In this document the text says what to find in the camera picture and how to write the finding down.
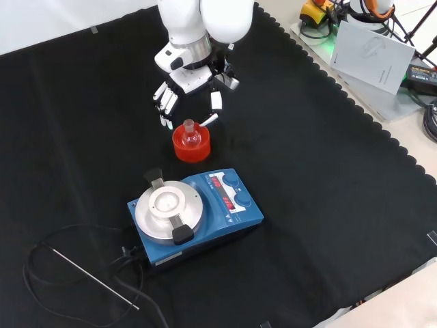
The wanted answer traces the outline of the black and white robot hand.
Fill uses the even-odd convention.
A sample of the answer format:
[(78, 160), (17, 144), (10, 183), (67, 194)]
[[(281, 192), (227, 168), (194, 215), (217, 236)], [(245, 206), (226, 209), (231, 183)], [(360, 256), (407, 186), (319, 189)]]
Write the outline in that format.
[(208, 118), (200, 126), (207, 126), (217, 120), (223, 110), (223, 99), (213, 79), (213, 74), (208, 66), (194, 70), (180, 68), (171, 72), (152, 97), (154, 106), (159, 112), (161, 125), (172, 130), (172, 116), (178, 100), (182, 96), (200, 91), (205, 87), (210, 88), (211, 111)]

